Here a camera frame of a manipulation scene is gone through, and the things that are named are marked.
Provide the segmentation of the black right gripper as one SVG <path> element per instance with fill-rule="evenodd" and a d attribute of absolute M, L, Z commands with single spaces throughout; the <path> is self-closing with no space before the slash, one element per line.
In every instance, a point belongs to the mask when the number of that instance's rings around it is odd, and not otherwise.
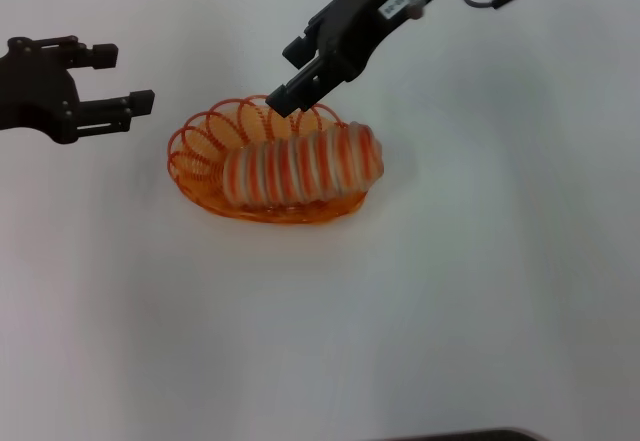
<path fill-rule="evenodd" d="M 284 48 L 283 57 L 302 70 L 268 95 L 266 104 L 281 117 L 306 112 L 357 78 L 380 43 L 409 19 L 408 1 L 333 0 L 317 37 L 297 37 Z"/>

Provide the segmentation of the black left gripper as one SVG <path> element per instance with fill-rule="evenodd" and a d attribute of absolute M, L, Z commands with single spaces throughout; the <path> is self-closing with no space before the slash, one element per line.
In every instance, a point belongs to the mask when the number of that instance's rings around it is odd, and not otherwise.
<path fill-rule="evenodd" d="M 72 144 L 79 137 L 128 132 L 133 118 L 151 114 L 153 90 L 79 104 L 69 70 L 114 68 L 119 53 L 115 44 L 87 46 L 71 35 L 43 40 L 14 37 L 7 46 L 1 57 L 3 130 L 32 129 L 58 144 Z"/>

